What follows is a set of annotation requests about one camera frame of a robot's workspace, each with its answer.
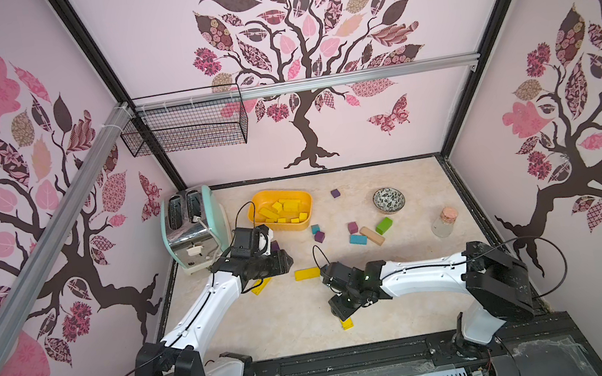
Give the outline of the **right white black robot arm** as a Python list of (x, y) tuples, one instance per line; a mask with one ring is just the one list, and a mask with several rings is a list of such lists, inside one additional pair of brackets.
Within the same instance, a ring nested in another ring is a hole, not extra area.
[(456, 320), (448, 354), (477, 360), (489, 354), (496, 334), (507, 324), (535, 318), (527, 266), (498, 246), (469, 242), (464, 251), (445, 258), (416, 262), (369, 262), (364, 269), (341, 262), (321, 266), (324, 286), (334, 295), (328, 301), (341, 321), (361, 308), (413, 293), (456, 293), (474, 298)]

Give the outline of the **yellow long front block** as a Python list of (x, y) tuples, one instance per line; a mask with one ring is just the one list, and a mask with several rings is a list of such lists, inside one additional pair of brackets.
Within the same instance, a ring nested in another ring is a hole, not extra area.
[(354, 327), (354, 322), (352, 322), (352, 319), (346, 319), (344, 320), (344, 322), (341, 323), (341, 326), (345, 331), (348, 331), (349, 329)]

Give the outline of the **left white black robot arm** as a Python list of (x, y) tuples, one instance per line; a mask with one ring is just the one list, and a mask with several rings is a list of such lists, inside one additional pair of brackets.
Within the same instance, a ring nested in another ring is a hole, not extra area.
[(173, 330), (136, 355), (129, 376), (255, 376), (249, 355), (222, 354), (207, 365), (205, 353), (229, 308), (267, 278), (285, 275), (293, 260), (273, 251), (274, 232), (266, 225), (238, 227), (230, 247), (210, 267), (203, 292)]

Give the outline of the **long yellow diagonal block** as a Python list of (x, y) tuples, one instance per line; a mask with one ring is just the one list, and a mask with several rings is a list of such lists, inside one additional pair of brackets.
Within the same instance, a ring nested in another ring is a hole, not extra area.
[(265, 289), (265, 287), (271, 282), (271, 278), (267, 278), (264, 280), (261, 280), (261, 282), (259, 282), (258, 284), (256, 284), (252, 290), (252, 294), (255, 295), (260, 295), (262, 293), (262, 291)]

